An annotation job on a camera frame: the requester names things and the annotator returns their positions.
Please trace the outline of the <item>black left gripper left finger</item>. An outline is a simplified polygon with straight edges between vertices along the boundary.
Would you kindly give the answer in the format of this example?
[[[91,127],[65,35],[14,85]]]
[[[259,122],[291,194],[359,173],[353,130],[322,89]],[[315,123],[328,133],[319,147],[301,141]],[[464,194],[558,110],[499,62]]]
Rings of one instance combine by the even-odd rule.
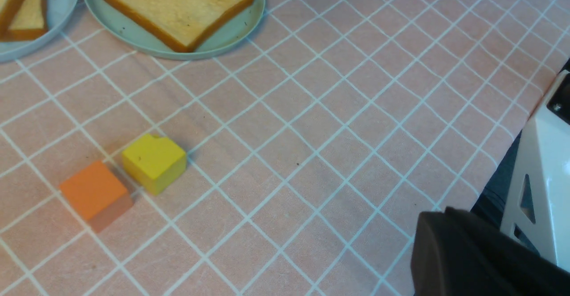
[[[515,296],[473,239],[448,214],[420,213],[411,257],[416,296]]]

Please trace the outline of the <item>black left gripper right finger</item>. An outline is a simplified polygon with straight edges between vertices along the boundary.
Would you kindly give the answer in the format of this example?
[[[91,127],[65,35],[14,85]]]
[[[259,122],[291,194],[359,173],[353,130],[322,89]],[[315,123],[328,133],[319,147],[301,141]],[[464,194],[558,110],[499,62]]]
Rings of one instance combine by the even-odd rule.
[[[479,254],[518,296],[567,296],[570,293],[567,271],[469,211],[447,207],[445,214],[463,227]]]

